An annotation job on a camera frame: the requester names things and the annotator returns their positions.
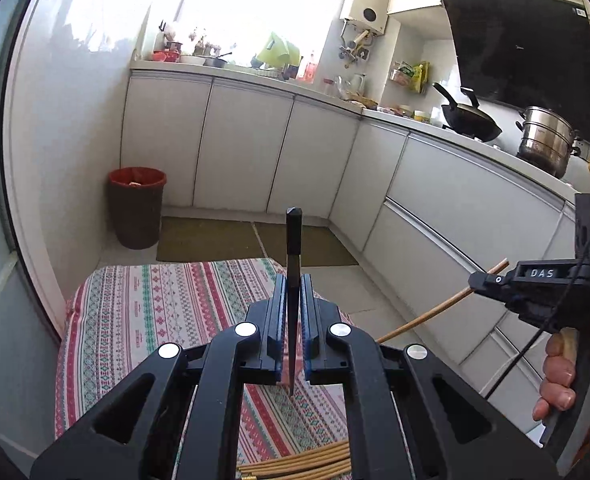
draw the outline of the white bowl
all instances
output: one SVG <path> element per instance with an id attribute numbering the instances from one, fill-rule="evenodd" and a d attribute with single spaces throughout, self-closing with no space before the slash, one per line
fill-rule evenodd
<path id="1" fill-rule="evenodd" d="M 206 60 L 197 56 L 179 56 L 179 62 L 187 65 L 203 65 Z"/>

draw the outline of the black cable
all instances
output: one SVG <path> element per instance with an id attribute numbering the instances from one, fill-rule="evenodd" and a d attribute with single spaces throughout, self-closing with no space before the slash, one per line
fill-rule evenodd
<path id="1" fill-rule="evenodd" d="M 539 337 L 549 327 L 553 318 L 556 316 L 557 311 L 559 310 L 559 307 L 566 299 L 566 296 L 568 296 L 568 293 L 570 292 L 571 287 L 574 285 L 574 282 L 577 281 L 577 277 L 579 276 L 579 271 L 582 267 L 582 264 L 584 263 L 586 256 L 588 256 L 588 248 L 590 248 L 590 238 L 588 239 L 588 243 L 584 247 L 584 252 L 582 253 L 582 257 L 580 258 L 579 263 L 575 267 L 574 276 L 571 278 L 571 281 L 568 282 L 568 285 L 566 285 L 566 288 L 564 289 L 564 292 L 562 293 L 561 297 L 557 301 L 557 304 L 553 307 L 549 316 L 544 320 L 543 325 L 537 330 L 537 332 L 535 332 L 535 335 L 530 339 L 530 341 L 528 341 L 526 343 L 524 348 L 522 348 L 521 351 L 517 354 L 517 356 L 510 362 L 508 367 L 500 375 L 499 379 L 497 379 L 497 382 L 492 385 L 492 388 L 490 390 L 488 390 L 488 393 L 484 396 L 484 398 L 486 400 L 488 400 L 489 397 L 492 394 L 494 394 L 495 390 L 499 387 L 500 384 L 502 384 L 503 380 L 508 376 L 508 374 L 512 371 L 512 369 L 524 357 L 524 355 L 526 355 L 526 352 L 528 352 L 528 350 L 530 350 L 531 346 L 533 346 L 535 344 L 535 341 L 537 341 L 537 339 L 539 339 Z"/>

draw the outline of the black frying pan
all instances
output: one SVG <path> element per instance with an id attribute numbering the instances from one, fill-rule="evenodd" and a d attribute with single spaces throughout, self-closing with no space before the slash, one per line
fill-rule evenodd
<path id="1" fill-rule="evenodd" d="M 458 104 L 452 95 L 439 83 L 432 84 L 435 90 L 448 99 L 447 105 L 442 105 L 444 117 L 448 126 L 458 134 L 467 137 L 477 137 L 483 142 L 496 139 L 502 132 L 490 115 L 479 109 L 479 101 L 470 88 L 462 88 L 463 94 L 467 95 L 472 106 Z"/>

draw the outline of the black range hood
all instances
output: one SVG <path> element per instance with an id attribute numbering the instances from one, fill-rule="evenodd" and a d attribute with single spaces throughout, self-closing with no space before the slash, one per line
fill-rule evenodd
<path id="1" fill-rule="evenodd" d="M 590 142 L 590 24 L 561 0 L 443 0 L 462 86 L 552 110 Z"/>

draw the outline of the silver screw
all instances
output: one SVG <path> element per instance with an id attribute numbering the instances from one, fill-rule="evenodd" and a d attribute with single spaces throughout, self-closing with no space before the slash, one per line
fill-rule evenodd
<path id="1" fill-rule="evenodd" d="M 412 359 L 417 359 L 417 360 L 425 359 L 426 356 L 428 355 L 427 349 L 425 349 L 422 345 L 409 346 L 408 350 L 406 350 L 406 353 Z"/>
<path id="2" fill-rule="evenodd" d="M 164 359 L 171 359 L 175 357 L 179 353 L 179 346 L 175 343 L 166 343 L 165 345 L 161 345 L 159 347 L 159 356 L 163 357 Z"/>
<path id="3" fill-rule="evenodd" d="M 235 327 L 235 333 L 241 337 L 248 337 L 255 332 L 257 332 L 257 327 L 252 323 L 248 323 L 247 321 L 240 323 Z"/>
<path id="4" fill-rule="evenodd" d="M 335 323 L 330 327 L 332 335 L 346 337 L 350 333 L 350 326 L 345 323 Z"/>

